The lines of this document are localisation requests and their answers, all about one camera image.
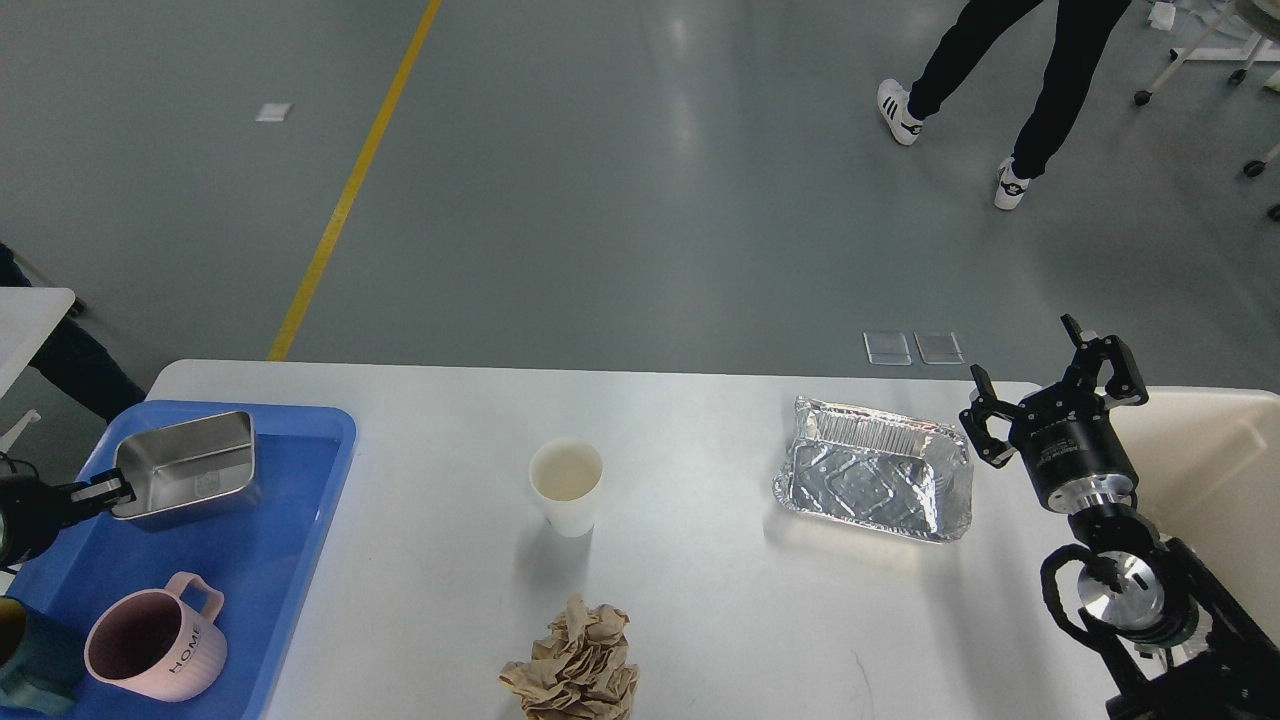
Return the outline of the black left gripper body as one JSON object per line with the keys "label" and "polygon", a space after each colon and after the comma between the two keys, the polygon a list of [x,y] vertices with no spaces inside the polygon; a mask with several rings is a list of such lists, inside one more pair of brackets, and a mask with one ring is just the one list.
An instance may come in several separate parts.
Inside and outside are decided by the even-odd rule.
{"label": "black left gripper body", "polygon": [[44,553],[68,527],[76,483],[50,486],[35,475],[3,475],[1,565],[14,568]]}

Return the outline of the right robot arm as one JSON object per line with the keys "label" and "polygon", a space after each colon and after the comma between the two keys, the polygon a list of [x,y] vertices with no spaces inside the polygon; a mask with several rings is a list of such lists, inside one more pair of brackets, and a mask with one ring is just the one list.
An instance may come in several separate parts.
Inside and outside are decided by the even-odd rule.
{"label": "right robot arm", "polygon": [[1102,659],[1117,688],[1111,719],[1275,719],[1276,644],[1184,541],[1140,514],[1110,418],[1149,401],[1132,351],[1061,322],[1074,355],[1059,382],[1011,404],[973,365],[959,416],[984,462],[1019,456],[1039,505],[1068,519],[1074,542],[1039,570],[1050,616]]}

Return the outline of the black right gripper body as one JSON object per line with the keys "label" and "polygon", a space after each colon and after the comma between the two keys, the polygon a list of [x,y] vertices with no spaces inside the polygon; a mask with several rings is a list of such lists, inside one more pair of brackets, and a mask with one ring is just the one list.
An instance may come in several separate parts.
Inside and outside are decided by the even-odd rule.
{"label": "black right gripper body", "polygon": [[1121,503],[1138,474],[1110,420],[1108,401],[1092,388],[1051,386],[1018,404],[1010,443],[1019,452],[1039,505],[1079,512]]}

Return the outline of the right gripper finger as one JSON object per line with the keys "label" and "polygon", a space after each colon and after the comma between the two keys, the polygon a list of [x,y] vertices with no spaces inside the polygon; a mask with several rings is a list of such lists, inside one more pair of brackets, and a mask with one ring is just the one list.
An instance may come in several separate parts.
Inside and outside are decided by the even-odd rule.
{"label": "right gripper finger", "polygon": [[991,418],[998,418],[1010,424],[1010,430],[1016,424],[1027,419],[1027,409],[1001,400],[989,378],[989,373],[978,364],[970,365],[972,378],[975,389],[970,397],[970,406],[960,413],[959,419],[969,441],[984,462],[992,468],[1004,468],[1016,454],[1018,448],[1006,438],[992,436],[988,428]]}
{"label": "right gripper finger", "polygon": [[1149,401],[1137,361],[1123,340],[1116,334],[1102,337],[1083,331],[1070,314],[1062,314],[1060,320],[1074,347],[1061,379],[1070,393],[1105,409],[1140,406]]}

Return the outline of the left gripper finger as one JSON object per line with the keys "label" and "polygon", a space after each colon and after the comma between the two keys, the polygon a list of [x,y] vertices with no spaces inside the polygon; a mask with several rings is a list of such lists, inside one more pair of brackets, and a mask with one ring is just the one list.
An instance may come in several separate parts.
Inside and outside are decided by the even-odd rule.
{"label": "left gripper finger", "polygon": [[122,470],[106,470],[87,482],[65,486],[67,518],[93,518],[118,505],[137,500],[133,486]]}

